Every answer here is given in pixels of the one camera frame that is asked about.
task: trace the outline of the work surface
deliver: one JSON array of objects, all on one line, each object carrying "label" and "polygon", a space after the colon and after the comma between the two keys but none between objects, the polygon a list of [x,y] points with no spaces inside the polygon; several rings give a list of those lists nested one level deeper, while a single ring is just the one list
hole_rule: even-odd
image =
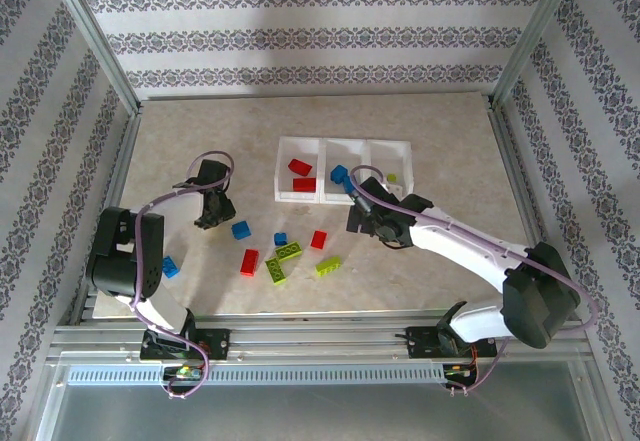
[{"label": "work surface", "polygon": [[[392,251],[347,233],[348,206],[276,203],[280,136],[410,141],[416,194],[482,231],[526,242],[478,93],[149,102],[123,207],[139,207],[184,181],[204,151],[228,151],[236,163],[227,193],[236,218],[208,231],[185,225],[165,244],[165,254],[181,269],[166,285],[196,315],[442,309],[495,295],[488,283],[436,254]],[[236,241],[231,224],[241,220],[252,236]],[[329,233],[323,251],[309,248],[316,229]],[[274,286],[264,261],[273,256],[279,231],[304,252],[283,263],[287,281]],[[253,278],[239,273],[247,248],[260,251]],[[333,255],[343,259],[342,268],[319,278],[315,265]],[[100,293],[93,315],[131,312]]]}]

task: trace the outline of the lime green lego brick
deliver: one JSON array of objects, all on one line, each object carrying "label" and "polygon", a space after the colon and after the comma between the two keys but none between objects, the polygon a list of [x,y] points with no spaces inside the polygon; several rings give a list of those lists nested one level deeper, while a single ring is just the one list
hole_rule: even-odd
[{"label": "lime green lego brick", "polygon": [[276,248],[276,258],[278,261],[286,261],[302,254],[302,249],[298,243],[289,243],[280,248]]},{"label": "lime green lego brick", "polygon": [[267,265],[271,279],[273,279],[273,284],[280,284],[286,281],[287,278],[284,277],[278,258],[267,259],[265,264]]},{"label": "lime green lego brick", "polygon": [[342,266],[340,256],[333,256],[320,264],[316,264],[316,272],[318,273],[318,276],[324,276],[325,274],[329,274],[331,271],[335,271],[340,266]]}]

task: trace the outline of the red lego brick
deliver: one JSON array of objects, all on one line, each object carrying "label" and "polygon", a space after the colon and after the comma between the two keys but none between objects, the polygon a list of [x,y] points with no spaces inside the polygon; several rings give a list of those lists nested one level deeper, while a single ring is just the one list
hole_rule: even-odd
[{"label": "red lego brick", "polygon": [[327,240],[327,233],[324,231],[316,231],[313,233],[313,239],[311,240],[311,247],[316,249],[323,249],[324,242]]},{"label": "red lego brick", "polygon": [[316,178],[293,178],[293,190],[299,193],[315,193]]},{"label": "red lego brick", "polygon": [[240,274],[243,276],[251,276],[256,272],[258,266],[258,258],[260,252],[256,249],[247,249],[244,252],[244,259],[242,260],[242,267],[240,268]]},{"label": "red lego brick", "polygon": [[289,169],[298,176],[309,176],[309,173],[311,172],[311,165],[293,158],[289,163]]}]

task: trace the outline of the patterned wall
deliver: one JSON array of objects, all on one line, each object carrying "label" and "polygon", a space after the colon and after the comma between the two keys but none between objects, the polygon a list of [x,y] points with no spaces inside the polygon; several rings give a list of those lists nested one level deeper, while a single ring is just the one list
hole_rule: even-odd
[{"label": "patterned wall", "polygon": [[141,99],[490,92],[539,0],[87,0]]},{"label": "patterned wall", "polygon": [[640,439],[640,0],[562,0],[506,104],[540,230],[601,308],[594,353]]},{"label": "patterned wall", "polygon": [[21,439],[128,122],[61,0],[0,0],[0,440]]}]

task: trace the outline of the purple cable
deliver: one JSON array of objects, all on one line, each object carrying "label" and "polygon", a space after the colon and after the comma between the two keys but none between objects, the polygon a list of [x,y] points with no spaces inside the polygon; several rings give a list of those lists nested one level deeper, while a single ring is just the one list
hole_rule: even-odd
[{"label": "purple cable", "polygon": [[140,231],[142,229],[142,216],[144,214],[146,214],[147,212],[149,212],[149,210],[151,208],[153,208],[155,205],[160,204],[168,199],[171,198],[175,198],[176,196],[181,196],[183,194],[188,194],[188,193],[194,193],[196,191],[202,191],[204,189],[210,189],[210,188],[215,188],[217,186],[221,186],[222,184],[224,184],[225,182],[227,182],[229,180],[229,178],[231,178],[231,175],[233,174],[233,170],[234,170],[234,162],[233,162],[233,158],[226,152],[224,151],[207,151],[206,153],[202,153],[200,156],[198,156],[196,159],[193,160],[193,162],[191,163],[191,166],[189,166],[189,169],[187,170],[187,179],[189,179],[191,177],[191,171],[193,170],[193,167],[195,166],[195,164],[200,161],[202,158],[204,158],[205,156],[210,156],[210,155],[214,155],[214,154],[220,154],[222,156],[226,156],[227,159],[229,160],[229,172],[227,173],[227,175],[222,178],[219,181],[216,181],[215,183],[211,183],[211,184],[206,184],[204,186],[193,186],[191,188],[184,188],[178,191],[173,191],[171,193],[167,193],[165,195],[162,195],[156,199],[154,199],[153,201],[151,201],[150,203],[144,205],[142,207],[142,209],[140,209],[140,211],[138,212],[137,216],[136,216],[136,220],[135,220],[135,231],[134,231],[134,237],[135,237],[135,248],[136,248],[136,287],[135,287],[135,296],[133,298],[133,300],[131,301],[131,303],[129,304],[129,307],[131,308],[131,311],[136,315],[136,317],[142,321],[144,324],[146,324],[150,329],[157,331],[160,334],[163,334],[164,336],[167,336],[169,338],[173,338],[177,341],[180,341],[182,343],[185,343],[187,346],[195,349],[196,351],[198,351],[200,353],[200,355],[202,356],[202,362],[203,362],[203,371],[202,371],[202,377],[200,378],[200,381],[198,381],[198,383],[193,386],[193,388],[191,388],[189,391],[182,393],[182,394],[175,394],[172,390],[171,390],[171,385],[172,385],[172,381],[169,382],[169,384],[167,385],[167,388],[165,388],[165,391],[167,391],[169,393],[169,396],[171,397],[179,397],[179,398],[186,398],[187,396],[191,396],[193,393],[195,393],[198,389],[200,389],[200,387],[205,383],[205,381],[207,380],[207,378],[209,377],[209,356],[207,355],[207,352],[200,347],[199,345],[197,345],[196,343],[186,339],[183,336],[180,336],[179,334],[175,334],[172,333],[171,331],[158,326],[157,324],[151,322],[150,320],[148,320],[147,318],[145,318],[139,311],[138,311],[138,303],[140,303],[140,298],[142,297],[142,279],[143,279],[143,273],[144,273],[144,266],[143,266],[143,258],[142,258],[142,238],[140,236]]},{"label": "purple cable", "polygon": [[458,226],[456,224],[451,224],[448,221],[443,221],[441,219],[438,218],[434,218],[433,216],[429,216],[428,214],[424,214],[424,213],[416,213],[414,211],[410,211],[408,209],[405,208],[401,208],[399,206],[396,206],[394,204],[390,204],[387,203],[381,199],[376,198],[375,196],[372,196],[371,194],[367,193],[363,188],[360,187],[360,184],[356,181],[356,177],[355,177],[355,173],[358,172],[361,169],[369,169],[372,171],[375,171],[377,173],[379,173],[380,175],[382,173],[380,173],[380,170],[374,168],[373,166],[367,166],[365,164],[361,164],[359,166],[356,166],[355,168],[353,168],[351,170],[351,172],[349,173],[349,176],[351,177],[351,182],[353,183],[353,187],[356,189],[356,191],[358,191],[358,193],[360,193],[362,196],[364,196],[365,198],[367,198],[369,201],[376,203],[379,206],[382,206],[383,208],[387,208],[390,209],[392,211],[397,211],[398,213],[403,213],[403,214],[408,214],[409,216],[414,216],[418,219],[422,219],[423,221],[426,221],[428,223],[430,223],[430,225],[445,229],[447,231],[452,231],[454,234],[458,234],[460,235],[462,238],[465,238],[467,241],[470,241],[472,243],[478,244],[480,246],[483,246],[485,249],[488,249],[490,251],[493,251],[495,253],[500,254],[501,256],[507,256],[510,257],[512,259],[515,259],[516,261],[520,262],[520,263],[524,263],[527,264],[529,266],[531,266],[532,268],[535,268],[539,271],[542,271],[543,273],[557,279],[558,281],[560,281],[561,283],[569,286],[571,289],[574,289],[575,291],[577,291],[580,296],[582,296],[583,298],[585,298],[587,300],[587,303],[589,304],[589,310],[591,311],[591,317],[589,318],[589,320],[586,323],[583,323],[579,326],[575,326],[572,328],[566,328],[566,329],[561,329],[562,332],[564,333],[575,333],[575,332],[580,332],[580,331],[584,331],[585,329],[589,329],[590,327],[594,326],[598,320],[598,305],[596,304],[595,300],[589,295],[589,293],[587,293],[587,291],[580,286],[577,283],[574,283],[573,281],[571,281],[569,278],[567,278],[566,276],[563,276],[560,273],[555,272],[552,269],[547,268],[546,266],[543,266],[540,263],[537,263],[529,258],[526,258],[524,256],[519,255],[518,253],[513,253],[511,251],[509,251],[509,249],[506,249],[504,246],[500,246],[497,243],[494,243],[493,241],[489,240],[489,239],[485,239],[482,236],[473,233],[471,231],[468,231],[467,229]]}]

